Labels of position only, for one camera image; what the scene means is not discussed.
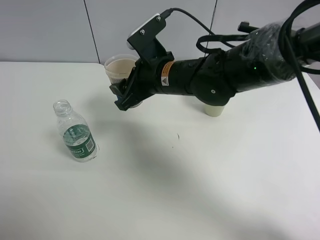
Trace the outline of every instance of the orange warning sticker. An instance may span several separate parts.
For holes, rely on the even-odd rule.
[[[169,61],[164,65],[161,73],[162,86],[169,86],[169,72],[174,63],[175,63],[174,61]]]

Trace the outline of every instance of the paper cup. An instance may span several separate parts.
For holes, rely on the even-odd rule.
[[[224,108],[225,106],[210,106],[206,104],[204,106],[204,111],[210,117],[219,117],[223,112]]]
[[[109,58],[104,64],[104,69],[111,84],[127,79],[137,60],[136,56],[130,54],[119,54]]]

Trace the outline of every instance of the cup rim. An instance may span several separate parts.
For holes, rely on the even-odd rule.
[[[134,60],[137,61],[139,58],[135,55],[131,55],[131,54],[118,54],[115,56],[110,57],[107,61],[105,61],[104,63],[104,68],[105,70],[107,70],[107,66],[117,60],[121,60],[121,59],[130,59],[130,60]]]

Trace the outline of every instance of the black robotic arm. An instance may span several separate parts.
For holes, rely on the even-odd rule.
[[[118,96],[115,104],[126,111],[154,94],[169,94],[196,96],[208,105],[224,106],[236,93],[290,81],[297,75],[295,64],[308,69],[302,66],[320,60],[320,23],[298,31],[291,30],[294,18],[317,4],[320,0],[305,0],[285,23],[276,22],[256,28],[242,22],[238,30],[248,35],[214,35],[199,20],[179,8],[156,14],[127,39],[129,47],[136,50],[140,59],[127,80],[110,86]],[[187,14],[210,32],[211,35],[200,37],[196,44],[208,56],[174,61],[173,54],[156,39],[173,11]],[[232,46],[227,42],[244,40],[228,51],[201,45],[219,41]],[[294,60],[289,56],[292,52],[288,48],[291,48]],[[319,74],[319,71],[311,70],[314,74]]]

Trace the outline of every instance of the cable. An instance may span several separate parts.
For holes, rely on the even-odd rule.
[[[207,48],[201,45],[205,42],[228,42],[228,41],[245,41],[248,35],[205,35],[199,37],[196,47],[205,54],[212,54],[217,51],[216,48]]]
[[[213,26],[213,24],[214,24],[214,19],[215,19],[216,10],[217,10],[217,4],[218,4],[218,0],[215,0],[214,9],[213,9],[212,18],[211,18],[211,23],[210,23],[210,31],[212,31],[212,26]],[[208,44],[209,44],[209,42],[207,41],[207,42],[206,42],[206,46],[205,46],[206,49],[208,48]]]
[[[295,18],[299,16],[301,13],[305,12],[306,10],[318,4],[320,4],[320,0],[305,0],[299,6],[296,7],[296,9],[293,11],[291,16],[284,22],[284,24],[281,27],[279,38],[278,38],[278,45],[283,58],[293,68],[293,71],[296,75],[296,78],[299,82],[302,93],[306,100],[306,103],[308,104],[308,107],[311,111],[315,124],[318,127],[318,130],[320,132],[320,115],[312,99],[312,96],[309,92],[304,76],[302,74],[302,72],[308,73],[310,72],[310,70],[313,73],[319,74],[320,70],[306,68],[301,66],[298,63],[297,58],[295,56],[294,47],[293,47],[294,44],[291,36],[292,24]]]
[[[178,8],[178,7],[174,7],[174,8],[170,8],[166,11],[164,11],[163,13],[161,13],[161,16],[164,17],[164,18],[167,18],[171,15],[172,12],[180,12],[180,13],[183,13],[185,15],[187,15],[188,17],[190,17],[191,19],[193,19],[195,22],[197,22],[201,27],[203,27],[209,34],[211,35],[215,35],[209,28],[207,28],[206,25],[204,25],[199,19],[197,19],[195,16],[193,16],[192,14],[190,14],[189,12],[181,9],[181,8]],[[230,48],[233,48],[234,46],[230,43],[227,43],[225,41],[222,41],[222,43]]]

